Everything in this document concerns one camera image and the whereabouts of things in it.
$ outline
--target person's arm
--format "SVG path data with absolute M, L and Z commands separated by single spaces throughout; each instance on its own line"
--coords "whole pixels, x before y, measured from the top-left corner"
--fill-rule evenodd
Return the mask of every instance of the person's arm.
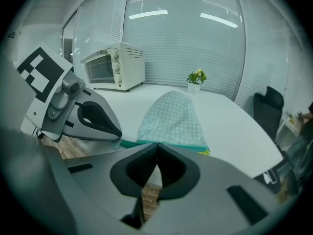
M 313 119 L 313 114 L 312 113 L 306 113 L 306 114 L 301 114 L 299 116 L 300 119 Z

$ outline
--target white flower pot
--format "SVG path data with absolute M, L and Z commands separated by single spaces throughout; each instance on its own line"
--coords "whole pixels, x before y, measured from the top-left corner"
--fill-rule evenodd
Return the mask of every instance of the white flower pot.
M 200 91 L 201 84 L 188 83 L 188 92 L 190 94 L 197 94 Z

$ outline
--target oven mitt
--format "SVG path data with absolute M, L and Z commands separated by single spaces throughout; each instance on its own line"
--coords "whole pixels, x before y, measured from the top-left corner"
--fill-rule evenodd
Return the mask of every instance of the oven mitt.
M 172 144 L 210 153 L 191 98 L 179 92 L 168 92 L 155 101 L 141 124 L 137 143 L 123 140 L 121 145 L 144 143 Z

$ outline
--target oven glass window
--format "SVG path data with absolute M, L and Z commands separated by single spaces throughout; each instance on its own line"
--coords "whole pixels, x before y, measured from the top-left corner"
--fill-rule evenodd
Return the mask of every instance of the oven glass window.
M 89 83 L 114 84 L 111 56 L 97 58 L 85 64 Z

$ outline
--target teal trim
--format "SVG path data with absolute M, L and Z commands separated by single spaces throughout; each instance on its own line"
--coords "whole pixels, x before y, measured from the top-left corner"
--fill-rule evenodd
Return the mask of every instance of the teal trim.
M 137 142 L 132 142 L 132 141 L 127 141 L 127 140 L 122 140 L 121 141 L 121 146 L 126 147 L 126 148 L 132 148 L 138 145 L 142 145 L 145 143 L 156 143 L 154 141 L 147 141 L 147 140 L 138 140 Z M 195 152 L 202 152 L 202 151 L 210 151 L 208 146 L 205 145 L 187 145 L 187 144 L 174 144 L 174 143 L 167 143 L 167 142 L 163 142 L 163 144 L 170 144 L 170 145 L 175 145 L 178 147 L 182 147 L 191 151 L 195 151 Z

